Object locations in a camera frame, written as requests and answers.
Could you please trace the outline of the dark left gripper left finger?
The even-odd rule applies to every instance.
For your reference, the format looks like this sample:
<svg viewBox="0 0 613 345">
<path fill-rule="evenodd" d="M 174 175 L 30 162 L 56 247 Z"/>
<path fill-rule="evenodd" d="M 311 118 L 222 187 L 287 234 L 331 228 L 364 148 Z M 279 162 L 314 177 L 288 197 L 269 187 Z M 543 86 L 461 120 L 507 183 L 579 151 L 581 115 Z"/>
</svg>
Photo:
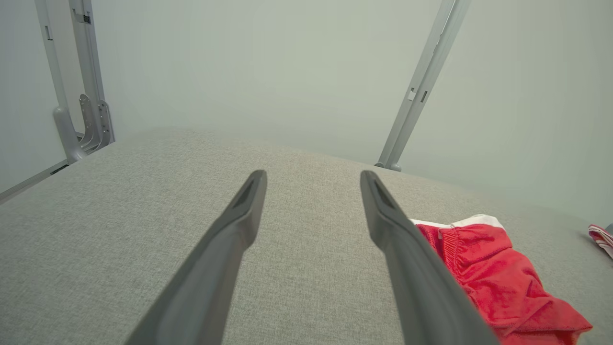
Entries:
<svg viewBox="0 0 613 345">
<path fill-rule="evenodd" d="M 262 218 L 267 174 L 253 171 L 125 345 L 221 345 L 239 265 Z"/>
</svg>

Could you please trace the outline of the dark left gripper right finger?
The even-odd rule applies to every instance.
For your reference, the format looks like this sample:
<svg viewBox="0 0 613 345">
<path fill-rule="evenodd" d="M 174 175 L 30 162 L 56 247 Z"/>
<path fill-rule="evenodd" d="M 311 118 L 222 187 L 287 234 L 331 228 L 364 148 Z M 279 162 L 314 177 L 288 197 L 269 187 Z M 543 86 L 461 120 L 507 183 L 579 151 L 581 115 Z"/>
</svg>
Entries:
<svg viewBox="0 0 613 345">
<path fill-rule="evenodd" d="M 386 259 L 405 345 L 499 345 L 376 173 L 362 171 L 360 186 L 370 238 Z"/>
</svg>

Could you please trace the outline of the red shorts with white trim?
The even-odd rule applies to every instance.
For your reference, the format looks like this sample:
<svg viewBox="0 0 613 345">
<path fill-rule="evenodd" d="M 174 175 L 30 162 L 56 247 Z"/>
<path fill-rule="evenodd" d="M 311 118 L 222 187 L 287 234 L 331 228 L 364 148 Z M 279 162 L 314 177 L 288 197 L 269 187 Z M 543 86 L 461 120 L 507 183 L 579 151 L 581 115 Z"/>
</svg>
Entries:
<svg viewBox="0 0 613 345">
<path fill-rule="evenodd" d="M 479 214 L 448 225 L 414 224 L 502 345 L 577 345 L 592 329 L 569 303 L 546 292 L 497 218 Z"/>
</svg>

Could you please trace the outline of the red white-sleeved jersey shirt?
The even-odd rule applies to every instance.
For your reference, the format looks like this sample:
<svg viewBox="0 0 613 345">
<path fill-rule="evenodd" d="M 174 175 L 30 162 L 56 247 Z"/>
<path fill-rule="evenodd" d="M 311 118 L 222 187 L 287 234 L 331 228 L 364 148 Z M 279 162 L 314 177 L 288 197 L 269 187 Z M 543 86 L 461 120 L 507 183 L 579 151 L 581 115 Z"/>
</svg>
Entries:
<svg viewBox="0 0 613 345">
<path fill-rule="evenodd" d="M 603 249 L 613 260 L 613 223 L 606 228 L 591 224 L 588 227 L 588 234 L 596 245 Z"/>
</svg>

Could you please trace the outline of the grey single-post metal frame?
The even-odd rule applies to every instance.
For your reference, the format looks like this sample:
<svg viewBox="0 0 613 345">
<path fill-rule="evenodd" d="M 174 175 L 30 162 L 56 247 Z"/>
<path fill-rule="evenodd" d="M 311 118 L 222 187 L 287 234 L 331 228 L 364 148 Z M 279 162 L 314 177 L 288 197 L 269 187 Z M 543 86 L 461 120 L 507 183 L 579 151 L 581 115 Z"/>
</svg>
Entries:
<svg viewBox="0 0 613 345">
<path fill-rule="evenodd" d="M 431 95 L 472 0 L 442 0 L 377 167 L 401 171 L 401 155 Z"/>
</svg>

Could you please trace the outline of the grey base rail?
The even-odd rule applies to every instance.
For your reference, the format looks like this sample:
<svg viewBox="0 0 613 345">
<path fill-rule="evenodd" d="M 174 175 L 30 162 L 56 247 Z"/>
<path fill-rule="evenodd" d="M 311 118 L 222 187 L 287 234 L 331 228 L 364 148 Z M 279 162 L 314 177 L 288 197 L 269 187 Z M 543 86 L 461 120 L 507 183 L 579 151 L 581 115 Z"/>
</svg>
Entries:
<svg viewBox="0 0 613 345">
<path fill-rule="evenodd" d="M 25 181 L 22 181 L 22 183 L 19 183 L 2 192 L 0 194 L 0 205 L 5 203 L 9 199 L 17 196 L 18 194 L 21 194 L 22 192 L 24 192 L 24 190 L 27 190 L 31 186 L 34 186 L 35 184 L 40 183 L 44 179 L 49 178 L 51 175 L 56 174 L 58 171 L 63 170 L 67 166 L 69 166 L 68 160 L 60 161 L 59 163 L 51 166 L 50 168 L 43 170 L 39 174 L 33 175 L 33 177 L 30 177 Z"/>
</svg>

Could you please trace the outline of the grey double-post metal frame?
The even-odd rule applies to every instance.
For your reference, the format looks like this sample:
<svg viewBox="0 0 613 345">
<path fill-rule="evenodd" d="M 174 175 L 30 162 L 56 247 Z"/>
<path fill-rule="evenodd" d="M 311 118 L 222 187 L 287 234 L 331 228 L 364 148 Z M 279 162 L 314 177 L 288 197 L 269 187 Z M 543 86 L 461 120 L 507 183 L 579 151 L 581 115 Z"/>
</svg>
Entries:
<svg viewBox="0 0 613 345">
<path fill-rule="evenodd" d="M 84 94 L 79 96 L 79 108 L 85 125 L 82 136 L 78 136 L 70 117 L 47 2 L 34 0 L 34 3 L 58 102 L 52 112 L 53 120 L 67 163 L 73 164 L 115 141 L 109 105 L 103 89 L 92 0 L 68 0 L 85 90 Z"/>
</svg>

